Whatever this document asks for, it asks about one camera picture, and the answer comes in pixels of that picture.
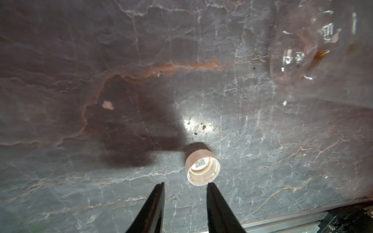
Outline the small white bottle cap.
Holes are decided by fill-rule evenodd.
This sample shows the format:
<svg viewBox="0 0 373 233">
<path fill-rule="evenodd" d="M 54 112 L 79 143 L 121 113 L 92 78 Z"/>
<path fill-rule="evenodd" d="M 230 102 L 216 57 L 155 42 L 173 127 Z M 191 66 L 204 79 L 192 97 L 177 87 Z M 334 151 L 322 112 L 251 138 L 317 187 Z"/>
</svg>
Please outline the small white bottle cap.
<svg viewBox="0 0 373 233">
<path fill-rule="evenodd" d="M 220 172 L 220 163 L 209 147 L 195 142 L 183 148 L 187 180 L 194 186 L 213 182 Z"/>
</svg>

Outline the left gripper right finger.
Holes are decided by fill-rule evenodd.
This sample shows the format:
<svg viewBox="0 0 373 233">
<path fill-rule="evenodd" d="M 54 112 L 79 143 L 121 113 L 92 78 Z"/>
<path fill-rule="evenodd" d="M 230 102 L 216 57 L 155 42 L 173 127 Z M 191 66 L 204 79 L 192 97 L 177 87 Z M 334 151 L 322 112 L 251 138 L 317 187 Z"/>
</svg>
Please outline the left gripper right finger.
<svg viewBox="0 0 373 233">
<path fill-rule="evenodd" d="M 214 183 L 207 185 L 207 219 L 210 233 L 245 233 Z"/>
</svg>

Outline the small clear bottle white label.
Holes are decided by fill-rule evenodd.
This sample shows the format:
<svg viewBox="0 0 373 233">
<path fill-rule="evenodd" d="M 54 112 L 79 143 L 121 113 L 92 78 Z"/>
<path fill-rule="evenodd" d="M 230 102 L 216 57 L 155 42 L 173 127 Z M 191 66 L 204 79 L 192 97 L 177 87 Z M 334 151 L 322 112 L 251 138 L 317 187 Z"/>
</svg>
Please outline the small clear bottle white label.
<svg viewBox="0 0 373 233">
<path fill-rule="evenodd" d="M 372 1 L 279 1 L 270 73 L 286 101 L 372 108 Z"/>
</svg>

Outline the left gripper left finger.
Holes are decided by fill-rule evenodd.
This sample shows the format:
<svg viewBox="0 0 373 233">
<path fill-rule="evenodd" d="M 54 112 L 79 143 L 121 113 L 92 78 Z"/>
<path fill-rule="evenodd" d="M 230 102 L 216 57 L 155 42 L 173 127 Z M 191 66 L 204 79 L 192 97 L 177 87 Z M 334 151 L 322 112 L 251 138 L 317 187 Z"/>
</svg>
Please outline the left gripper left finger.
<svg viewBox="0 0 373 233">
<path fill-rule="evenodd" d="M 164 183 L 157 184 L 127 233 L 162 233 L 165 204 Z"/>
</svg>

